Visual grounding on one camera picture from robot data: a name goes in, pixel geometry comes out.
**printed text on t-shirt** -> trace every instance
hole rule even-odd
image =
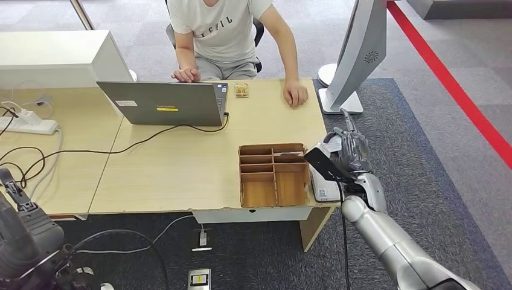
[[[231,23],[233,23],[233,19],[229,18],[229,16],[226,16],[226,18],[223,18],[221,21],[219,21],[215,25],[209,27],[207,31],[202,31],[202,32],[194,31],[194,35],[197,38],[203,38],[203,37],[206,37],[206,36],[210,35],[211,33],[213,33],[213,31],[218,31],[219,29],[225,28],[228,24],[231,24]]]

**cardboard compartment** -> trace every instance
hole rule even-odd
[[[242,155],[240,164],[272,164],[272,155]]]
[[[240,154],[240,156],[243,156],[243,155],[271,155],[272,147],[269,147],[268,145],[240,146],[239,154]]]
[[[305,163],[306,160],[304,159],[304,155],[277,155],[273,156],[274,163]]]
[[[241,173],[241,202],[244,207],[274,207],[275,196],[274,173]]]
[[[274,172],[274,167],[272,163],[270,164],[242,164],[240,165],[241,173],[251,173],[251,172]]]
[[[274,164],[279,206],[306,203],[304,187],[309,182],[308,168],[307,163]]]
[[[240,146],[242,207],[304,205],[309,166],[300,143]]]
[[[301,143],[271,144],[274,153],[302,152],[304,154],[304,145]]]

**laptop cable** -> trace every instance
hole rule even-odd
[[[226,119],[226,121],[224,122],[224,125],[222,125],[222,127],[218,128],[218,129],[215,129],[215,130],[206,130],[206,129],[202,129],[202,128],[199,128],[199,127],[196,127],[196,126],[192,126],[192,125],[189,125],[189,124],[178,124],[178,125],[175,125],[175,126],[172,126],[170,128],[166,128],[166,129],[163,129],[163,130],[160,130],[158,131],[157,133],[149,136],[148,138],[144,139],[144,140],[141,140],[141,141],[138,141],[138,142],[135,142],[133,143],[132,145],[126,147],[125,149],[123,150],[119,150],[119,151],[97,151],[97,150],[58,150],[58,151],[55,151],[53,153],[50,153],[48,155],[44,155],[41,157],[41,159],[37,160],[35,163],[33,163],[21,176],[21,179],[17,182],[19,182],[21,185],[24,185],[26,186],[27,185],[27,181],[30,180],[30,179],[33,179],[34,177],[36,177],[38,174],[40,174],[42,172],[42,169],[40,169],[36,174],[34,174],[33,176],[31,177],[28,177],[28,173],[30,172],[30,170],[32,170],[32,168],[34,168],[37,164],[39,164],[41,161],[43,161],[43,163],[45,162],[45,159],[47,159],[48,157],[51,157],[53,155],[56,155],[56,154],[60,154],[60,153],[97,153],[97,154],[108,154],[108,155],[111,155],[111,154],[120,154],[120,153],[123,153],[123,152],[126,152],[128,150],[130,150],[131,148],[139,145],[139,144],[142,144],[142,143],[145,143],[145,142],[148,142],[150,141],[151,139],[153,139],[154,137],[162,134],[162,133],[165,133],[165,132],[168,132],[168,131],[171,131],[173,129],[176,129],[178,127],[189,127],[189,128],[192,128],[192,129],[195,129],[197,131],[201,131],[201,132],[205,132],[205,133],[216,133],[216,132],[220,132],[222,130],[224,130],[224,128],[228,125],[229,123],[229,112],[225,112],[224,113],[224,117]]]

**person's hand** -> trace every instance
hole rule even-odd
[[[177,69],[171,77],[182,83],[195,83],[201,80],[201,74],[196,68]]]
[[[284,82],[283,96],[288,105],[296,108],[307,101],[307,89],[301,85],[299,80],[286,80]]]

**laptop lid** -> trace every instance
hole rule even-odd
[[[212,83],[97,82],[132,124],[221,126]]]

